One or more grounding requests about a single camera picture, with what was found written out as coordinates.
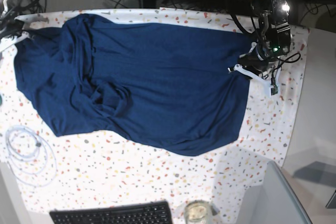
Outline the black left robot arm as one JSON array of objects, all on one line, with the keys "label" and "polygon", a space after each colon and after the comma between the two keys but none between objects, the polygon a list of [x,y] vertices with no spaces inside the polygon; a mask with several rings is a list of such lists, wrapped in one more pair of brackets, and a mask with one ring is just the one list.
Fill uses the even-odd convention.
[{"label": "black left robot arm", "polygon": [[290,6],[287,0],[241,0],[248,12],[253,31],[243,27],[233,10],[235,0],[226,0],[228,11],[239,30],[252,38],[255,45],[239,57],[237,71],[248,79],[275,80],[284,64],[300,60],[301,54],[290,54],[291,30],[288,22]]}]

